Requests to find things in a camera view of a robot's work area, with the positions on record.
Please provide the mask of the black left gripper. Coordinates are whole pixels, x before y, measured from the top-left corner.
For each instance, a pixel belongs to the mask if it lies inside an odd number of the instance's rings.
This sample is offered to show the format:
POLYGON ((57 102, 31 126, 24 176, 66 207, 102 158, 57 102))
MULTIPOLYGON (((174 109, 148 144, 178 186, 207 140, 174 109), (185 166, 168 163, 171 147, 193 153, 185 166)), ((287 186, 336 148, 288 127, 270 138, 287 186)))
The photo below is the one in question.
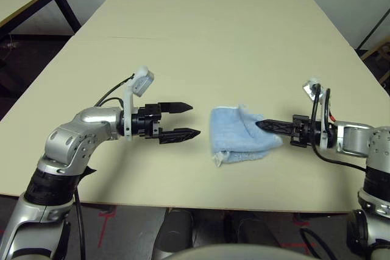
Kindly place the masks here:
POLYGON ((159 127, 161 113, 184 113, 193 107, 184 102, 159 102, 158 104, 146 104, 139 107, 132 114, 132 135, 145 137, 146 139, 158 138, 160 144, 171 144, 187 141, 200 134, 199 130, 191 128, 175 128, 171 131, 163 131, 159 127))

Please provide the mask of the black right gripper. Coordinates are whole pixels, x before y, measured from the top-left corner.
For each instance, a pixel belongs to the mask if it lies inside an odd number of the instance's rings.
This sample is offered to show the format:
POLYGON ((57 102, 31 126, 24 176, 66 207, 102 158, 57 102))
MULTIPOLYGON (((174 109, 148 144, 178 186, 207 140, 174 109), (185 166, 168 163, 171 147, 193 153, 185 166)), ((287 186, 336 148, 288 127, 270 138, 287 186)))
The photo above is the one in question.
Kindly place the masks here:
MULTIPOLYGON (((311 145, 311 118, 308 116, 295 114, 292 117, 292 122, 265 119, 257 121, 255 124, 269 133, 291 135, 290 144, 292 146, 306 148, 311 145)), ((320 145, 320 138, 321 122, 316 121, 314 124, 314 142, 316 146, 320 145)))

